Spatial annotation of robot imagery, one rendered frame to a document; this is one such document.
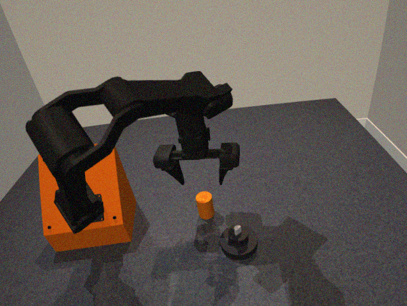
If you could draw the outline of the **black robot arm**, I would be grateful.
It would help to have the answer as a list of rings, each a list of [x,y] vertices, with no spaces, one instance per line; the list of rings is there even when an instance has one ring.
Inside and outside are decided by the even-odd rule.
[[[210,119],[233,106],[231,91],[228,83],[213,86],[200,71],[187,72],[180,80],[128,81],[119,76],[96,88],[64,92],[34,112],[26,132],[56,179],[54,204],[71,231],[77,234],[104,221],[101,194],[93,193],[85,171],[112,153],[126,127],[166,114],[175,118],[178,132],[197,133],[205,127],[204,116]],[[94,145],[72,111],[99,104],[113,119]]]

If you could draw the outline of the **orange knob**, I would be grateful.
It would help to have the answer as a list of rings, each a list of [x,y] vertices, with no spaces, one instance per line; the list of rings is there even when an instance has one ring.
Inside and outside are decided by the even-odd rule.
[[[212,195],[209,192],[203,191],[196,196],[196,204],[198,207],[199,216],[202,219],[210,219],[214,216],[214,206]]]

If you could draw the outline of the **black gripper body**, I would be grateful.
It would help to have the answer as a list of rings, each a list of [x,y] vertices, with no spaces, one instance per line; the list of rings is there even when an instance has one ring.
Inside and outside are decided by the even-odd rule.
[[[235,143],[221,143],[220,149],[209,149],[206,126],[193,134],[179,133],[178,141],[182,150],[175,145],[160,145],[153,156],[155,168],[172,167],[174,160],[219,159],[223,168],[239,166],[240,146]]]

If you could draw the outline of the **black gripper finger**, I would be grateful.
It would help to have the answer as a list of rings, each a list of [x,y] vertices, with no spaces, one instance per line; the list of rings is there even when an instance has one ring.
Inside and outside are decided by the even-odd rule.
[[[226,175],[226,173],[229,170],[232,170],[233,168],[223,168],[221,165],[219,165],[219,184],[222,185],[223,179]]]
[[[179,164],[179,160],[174,160],[172,167],[161,168],[162,171],[167,172],[173,178],[175,178],[180,184],[184,185],[184,176]]]

